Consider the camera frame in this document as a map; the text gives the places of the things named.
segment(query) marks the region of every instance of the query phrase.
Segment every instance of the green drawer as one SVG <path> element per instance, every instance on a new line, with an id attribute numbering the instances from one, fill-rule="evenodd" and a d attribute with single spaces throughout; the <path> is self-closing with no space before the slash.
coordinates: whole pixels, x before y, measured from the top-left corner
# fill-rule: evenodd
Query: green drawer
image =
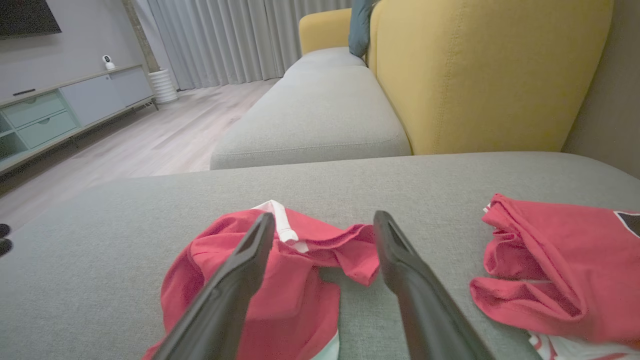
<path id="1" fill-rule="evenodd" d="M 18 130 L 18 133 L 24 142 L 27 143 L 27 146 L 33 149 L 41 143 L 45 143 L 75 128 L 76 124 L 71 119 L 69 113 L 65 111 L 51 118 L 38 121 L 22 130 Z"/>
<path id="2" fill-rule="evenodd" d="M 64 109 L 65 106 L 62 105 L 58 94 L 50 92 L 7 106 L 2 109 L 2 112 L 14 127 L 20 127 Z"/>

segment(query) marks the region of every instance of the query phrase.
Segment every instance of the white plant pot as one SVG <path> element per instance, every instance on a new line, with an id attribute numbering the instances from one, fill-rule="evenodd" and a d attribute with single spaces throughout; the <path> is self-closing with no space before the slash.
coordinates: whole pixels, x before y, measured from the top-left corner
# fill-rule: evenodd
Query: white plant pot
<path id="1" fill-rule="evenodd" d="M 153 85 L 154 92 L 156 93 L 156 103 L 167 104 L 178 99 L 178 93 L 175 91 L 173 83 L 171 82 L 169 70 L 163 69 L 156 72 L 150 72 L 149 78 L 151 79 L 151 84 Z"/>

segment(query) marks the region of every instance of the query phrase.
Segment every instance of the pillow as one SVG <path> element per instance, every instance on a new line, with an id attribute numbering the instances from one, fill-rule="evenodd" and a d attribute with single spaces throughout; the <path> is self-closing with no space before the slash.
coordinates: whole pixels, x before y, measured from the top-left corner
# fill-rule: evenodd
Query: pillow
<path id="1" fill-rule="evenodd" d="M 361 58 L 369 48 L 369 20 L 375 0 L 353 0 L 349 24 L 349 52 Z"/>

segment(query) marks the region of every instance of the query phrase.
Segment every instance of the sofa seam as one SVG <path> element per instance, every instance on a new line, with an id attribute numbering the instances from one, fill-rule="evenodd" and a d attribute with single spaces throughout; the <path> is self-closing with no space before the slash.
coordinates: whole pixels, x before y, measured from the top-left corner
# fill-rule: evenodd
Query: sofa seam
<path id="1" fill-rule="evenodd" d="M 463 0 L 460 6 L 460 10 L 458 12 L 458 18 L 456 19 L 456 27 L 449 41 L 449 52 L 447 54 L 447 63 L 445 64 L 445 79 L 443 84 L 443 95 L 440 100 L 440 105 L 438 107 L 438 115 L 436 117 L 435 140 L 433 142 L 433 148 L 432 148 L 433 154 L 437 154 L 438 153 L 437 150 L 440 147 L 440 135 L 442 131 L 442 123 L 444 122 L 445 107 L 449 97 L 449 82 L 451 81 L 452 63 L 453 63 L 453 58 L 455 57 L 454 50 L 456 48 L 457 41 L 460 38 L 460 29 L 462 28 L 462 19 L 464 17 L 464 10 L 466 9 L 467 5 L 468 5 L 468 2 L 466 0 Z"/>
<path id="2" fill-rule="evenodd" d="M 220 153 L 214 152 L 214 155 L 216 155 L 216 156 L 247 156 L 247 155 L 253 155 L 253 154 L 267 154 L 267 153 L 273 153 L 273 152 L 300 152 L 300 151 L 311 150 L 311 149 L 329 149 L 329 148 L 337 148 L 337 147 L 368 147 L 368 146 L 373 146 L 373 145 L 379 145 L 379 144 L 382 144 L 382 143 L 393 142 L 393 141 L 396 141 L 400 137 L 401 137 L 401 133 L 398 132 L 398 133 L 396 133 L 395 137 L 393 137 L 393 138 L 391 138 L 389 140 L 383 140 L 383 141 L 380 141 L 380 142 L 353 143 L 353 144 L 338 143 L 338 144 L 322 145 L 322 146 L 300 147 L 300 148 L 297 148 L 297 149 L 250 151 L 250 152 L 237 152 L 237 153 L 226 153 L 226 154 L 220 154 Z"/>

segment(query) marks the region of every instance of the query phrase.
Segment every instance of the white security camera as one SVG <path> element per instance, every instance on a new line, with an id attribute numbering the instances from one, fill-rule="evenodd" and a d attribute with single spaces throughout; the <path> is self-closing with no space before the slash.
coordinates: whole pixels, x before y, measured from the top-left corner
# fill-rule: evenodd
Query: white security camera
<path id="1" fill-rule="evenodd" d="M 116 65 L 111 61 L 111 57 L 109 55 L 104 55 L 102 57 L 102 62 L 104 62 L 104 66 L 107 70 L 113 70 L 116 68 Z"/>

